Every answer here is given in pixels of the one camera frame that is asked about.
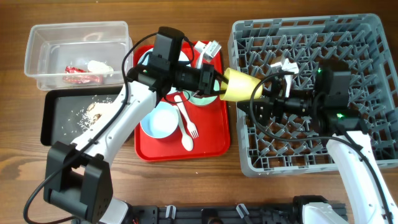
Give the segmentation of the light blue bowl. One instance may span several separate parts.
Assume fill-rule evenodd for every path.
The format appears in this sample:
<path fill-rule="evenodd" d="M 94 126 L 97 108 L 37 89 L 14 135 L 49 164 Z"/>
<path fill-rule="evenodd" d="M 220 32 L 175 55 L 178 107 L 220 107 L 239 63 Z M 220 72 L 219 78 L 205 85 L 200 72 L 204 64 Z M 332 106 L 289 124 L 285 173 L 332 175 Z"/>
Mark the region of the light blue bowl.
<path fill-rule="evenodd" d="M 161 101 L 140 122 L 141 129 L 149 137 L 163 139 L 170 136 L 178 126 L 176 109 L 169 103 Z"/>

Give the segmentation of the yellow plastic cup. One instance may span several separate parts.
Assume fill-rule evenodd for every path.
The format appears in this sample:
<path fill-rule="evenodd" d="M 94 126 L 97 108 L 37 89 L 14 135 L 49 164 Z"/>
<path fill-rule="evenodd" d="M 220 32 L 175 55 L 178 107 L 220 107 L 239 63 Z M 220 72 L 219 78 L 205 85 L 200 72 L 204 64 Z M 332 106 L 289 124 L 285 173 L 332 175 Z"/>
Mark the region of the yellow plastic cup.
<path fill-rule="evenodd" d="M 254 88 L 261 81 L 232 68 L 227 68 L 223 76 L 228 79 L 228 84 L 222 82 L 220 87 L 220 90 L 225 90 L 225 93 L 220 95 L 220 100 L 223 101 L 249 100 Z"/>

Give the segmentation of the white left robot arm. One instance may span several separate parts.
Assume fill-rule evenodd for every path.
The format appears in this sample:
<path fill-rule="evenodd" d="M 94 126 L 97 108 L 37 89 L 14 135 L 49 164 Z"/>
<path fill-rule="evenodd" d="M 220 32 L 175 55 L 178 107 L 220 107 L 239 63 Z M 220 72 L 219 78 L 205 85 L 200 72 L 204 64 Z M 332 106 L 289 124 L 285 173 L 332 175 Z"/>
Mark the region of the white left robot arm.
<path fill-rule="evenodd" d="M 70 144 L 56 142 L 48 151 L 45 179 L 36 192 L 68 212 L 71 220 L 133 223 L 132 206 L 113 195 L 110 173 L 126 139 L 171 88 L 213 96 L 215 81 L 228 82 L 211 64 L 194 68 L 179 61 L 182 44 L 188 41 L 182 31 L 160 27 L 153 37 L 147 63 L 122 69 L 124 84 L 110 112 Z"/>

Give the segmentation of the mint green bowl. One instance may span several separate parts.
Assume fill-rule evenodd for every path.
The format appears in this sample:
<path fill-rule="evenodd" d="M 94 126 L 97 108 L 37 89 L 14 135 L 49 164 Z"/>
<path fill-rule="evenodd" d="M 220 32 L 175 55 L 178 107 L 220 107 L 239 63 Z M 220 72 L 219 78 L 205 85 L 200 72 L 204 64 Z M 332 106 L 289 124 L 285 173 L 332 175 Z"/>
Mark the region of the mint green bowl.
<path fill-rule="evenodd" d="M 195 106 L 206 106 L 211 104 L 217 99 L 217 96 L 197 98 L 194 96 L 194 92 L 192 91 L 184 91 L 183 95 L 191 104 Z"/>

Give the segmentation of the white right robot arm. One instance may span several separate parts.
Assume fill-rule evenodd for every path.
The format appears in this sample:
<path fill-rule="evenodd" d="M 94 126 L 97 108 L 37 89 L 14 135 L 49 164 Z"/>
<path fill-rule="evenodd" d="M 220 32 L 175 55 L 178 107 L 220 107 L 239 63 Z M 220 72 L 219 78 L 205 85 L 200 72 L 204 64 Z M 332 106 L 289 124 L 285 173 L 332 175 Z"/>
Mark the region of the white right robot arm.
<path fill-rule="evenodd" d="M 349 108 L 351 70 L 347 63 L 326 60 L 315 75 L 311 92 L 291 94 L 289 84 L 281 79 L 291 72 L 280 71 L 263 78 L 255 87 L 271 83 L 271 90 L 257 97 L 251 93 L 239 106 L 265 135 L 277 136 L 266 130 L 270 117 L 280 121 L 283 114 L 310 116 L 317 140 L 325 145 L 338 167 L 353 209 L 356 222 L 397 223 L 397 205 L 376 164 L 371 151 L 368 127 L 357 110 Z"/>

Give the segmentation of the red strawberry cake wrapper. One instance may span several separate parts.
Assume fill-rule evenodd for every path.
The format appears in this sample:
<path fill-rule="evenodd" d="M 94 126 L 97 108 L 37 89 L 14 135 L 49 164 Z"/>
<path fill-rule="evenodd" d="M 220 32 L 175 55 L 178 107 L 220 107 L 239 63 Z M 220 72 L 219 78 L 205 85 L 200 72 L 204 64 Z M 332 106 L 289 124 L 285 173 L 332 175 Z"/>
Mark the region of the red strawberry cake wrapper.
<path fill-rule="evenodd" d="M 65 83 L 71 83 L 71 84 L 89 84 L 89 83 L 103 83 L 103 76 L 101 75 L 83 75 L 83 73 L 86 73 L 85 70 L 76 68 L 76 67 L 71 67 L 71 66 L 66 66 L 65 68 L 65 76 L 62 78 L 62 80 Z"/>

